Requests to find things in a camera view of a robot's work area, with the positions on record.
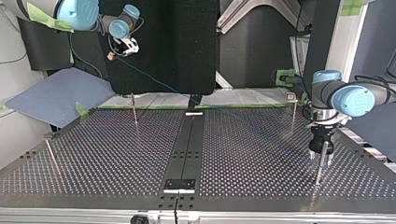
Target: aluminum frame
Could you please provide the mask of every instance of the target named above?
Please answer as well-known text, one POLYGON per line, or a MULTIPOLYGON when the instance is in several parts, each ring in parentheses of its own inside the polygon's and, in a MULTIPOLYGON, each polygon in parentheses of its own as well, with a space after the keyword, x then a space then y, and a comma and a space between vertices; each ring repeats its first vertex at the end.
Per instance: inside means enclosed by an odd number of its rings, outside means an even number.
MULTIPOLYGON (((300 4, 297 0, 233 0, 218 21, 218 31, 225 35, 250 10, 259 6, 273 7, 293 26, 297 24, 300 11, 300 4)), ((302 31, 309 23, 308 17, 302 12, 298 30, 302 31)))

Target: blue cable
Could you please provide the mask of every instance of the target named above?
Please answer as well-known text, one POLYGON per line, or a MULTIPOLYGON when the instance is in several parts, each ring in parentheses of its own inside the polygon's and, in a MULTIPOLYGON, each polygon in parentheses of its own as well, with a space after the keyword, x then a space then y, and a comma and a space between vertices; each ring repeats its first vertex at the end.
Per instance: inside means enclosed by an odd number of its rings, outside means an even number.
POLYGON ((102 73, 99 71, 99 69, 97 67, 95 67, 94 65, 87 63, 86 61, 84 61, 82 58, 80 58, 74 48, 73 48, 73 41, 72 41, 72 34, 69 34, 69 44, 70 44, 70 49, 72 50, 72 53, 74 56, 76 56, 76 58, 78 58, 80 61, 84 62, 85 64, 87 64, 89 67, 93 68, 93 70, 95 70, 96 74, 99 75, 100 78, 103 78, 102 73))
MULTIPOLYGON (((156 82, 156 83, 158 83, 158 84, 160 84, 160 85, 165 86, 166 88, 168 88, 169 90, 171 90, 171 91, 173 91, 173 92, 175 92, 175 93, 178 93, 178 94, 180 94, 180 95, 183 95, 183 94, 181 94, 179 91, 177 91, 176 89, 174 89, 173 87, 171 87, 171 86, 169 86, 169 85, 167 85, 167 84, 161 82, 160 80, 158 80, 157 78, 153 77, 152 75, 150 75, 150 74, 148 74, 148 73, 146 73, 146 72, 143 72, 142 70, 136 68, 135 66, 133 66, 133 65, 131 65, 131 64, 127 63, 127 62, 125 62, 123 59, 119 59, 119 60, 122 61, 123 63, 125 63, 127 66, 133 68, 133 69, 136 70, 137 72, 139 72, 139 73, 141 73, 141 74, 143 74, 143 75, 149 77, 149 78, 150 78, 151 80, 153 80, 154 82, 156 82)), ((198 105, 203 105, 203 104, 201 104, 200 102, 197 102, 197 101, 193 100, 192 98, 190 98, 190 100, 194 101, 194 102, 195 102, 196 104, 198 104, 198 105)), ((228 110, 226 110, 226 109, 223 109, 223 108, 221 108, 221 107, 218 107, 218 106, 216 106, 216 105, 205 105, 205 106, 209 106, 210 108, 217 109, 217 110, 219 110, 220 112, 226 113, 226 114, 231 115, 232 117, 234 117, 234 118, 236 118, 236 119, 239 119, 242 123, 246 124, 251 130, 257 132, 259 135, 262 135, 264 138, 266 138, 267 141, 269 141, 270 143, 272 143, 274 146, 276 146, 276 147, 278 147, 278 148, 281 148, 281 147, 276 143, 275 140, 273 140, 270 136, 266 136, 265 133, 263 133, 262 130, 261 130, 259 127, 257 127, 256 125, 254 125, 254 124, 248 122, 247 120, 244 120, 243 118, 239 117, 239 116, 236 115, 235 113, 233 113, 233 112, 231 112, 231 111, 228 111, 228 110)), ((284 156, 285 156, 285 157, 290 157, 290 155, 287 154, 287 153, 285 153, 284 156)), ((308 163, 317 165, 316 162, 311 161, 311 160, 308 159, 307 157, 300 157, 299 160, 300 160, 300 161, 307 161, 308 163)))

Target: robotic arm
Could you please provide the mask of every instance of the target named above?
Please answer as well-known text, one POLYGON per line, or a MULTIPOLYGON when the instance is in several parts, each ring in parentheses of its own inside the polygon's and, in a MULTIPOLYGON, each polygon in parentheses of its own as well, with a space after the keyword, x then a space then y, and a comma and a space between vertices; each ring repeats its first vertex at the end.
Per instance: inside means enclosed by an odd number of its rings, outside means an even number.
POLYGON ((317 183, 321 167, 329 156, 332 161, 334 131, 349 119, 369 113, 374 106, 396 102, 396 83, 383 77, 360 77, 350 83, 341 81, 338 71, 319 71, 312 84, 311 131, 314 139, 309 143, 311 159, 321 155, 317 183))
POLYGON ((132 5, 126 5, 118 17, 112 17, 99 14, 98 0, 3 0, 3 2, 14 15, 26 21, 31 19, 29 6, 35 6, 53 19, 66 22, 74 30, 110 34, 109 45, 112 52, 108 55, 109 60, 113 60, 115 55, 127 57, 139 51, 132 33, 138 21, 142 19, 139 9, 132 5))

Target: metal rod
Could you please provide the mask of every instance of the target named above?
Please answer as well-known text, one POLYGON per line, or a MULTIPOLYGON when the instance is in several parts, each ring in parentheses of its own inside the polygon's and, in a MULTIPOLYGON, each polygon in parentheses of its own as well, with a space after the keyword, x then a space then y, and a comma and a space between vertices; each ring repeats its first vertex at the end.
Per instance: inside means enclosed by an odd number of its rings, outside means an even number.
POLYGON ((134 123, 137 124, 136 106, 135 106, 134 94, 133 93, 131 95, 131 98, 132 98, 132 108, 134 110, 134 123))
POLYGON ((294 103, 293 123, 294 123, 294 121, 296 120, 297 103, 298 103, 298 101, 296 101, 296 102, 294 103))
POLYGON ((56 161, 55 155, 53 154, 53 151, 52 151, 52 147, 50 146, 50 140, 49 139, 46 140, 46 144, 47 144, 47 148, 49 149, 50 156, 52 157, 53 160, 56 161))
POLYGON ((321 173, 323 171, 323 166, 324 166, 324 161, 326 159, 326 153, 327 153, 327 147, 329 146, 329 142, 324 142, 323 143, 323 147, 322 147, 322 151, 320 154, 320 161, 319 161, 319 168, 318 168, 318 173, 317 173, 317 180, 315 182, 315 185, 318 185, 320 182, 320 177, 321 177, 321 173))

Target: metal post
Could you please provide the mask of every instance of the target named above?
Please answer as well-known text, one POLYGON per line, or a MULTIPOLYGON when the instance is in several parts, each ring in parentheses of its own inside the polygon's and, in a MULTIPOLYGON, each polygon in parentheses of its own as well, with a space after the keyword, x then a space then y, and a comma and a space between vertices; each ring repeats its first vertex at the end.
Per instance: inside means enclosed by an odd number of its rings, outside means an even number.
POLYGON ((319 168, 318 168, 318 173, 317 173, 317 180, 315 182, 315 185, 318 185, 320 182, 320 177, 321 177, 321 173, 323 172, 323 166, 324 166, 324 161, 326 159, 326 153, 327 153, 327 147, 329 146, 329 142, 324 142, 323 143, 323 147, 322 147, 322 151, 320 154, 320 161, 319 161, 319 168))

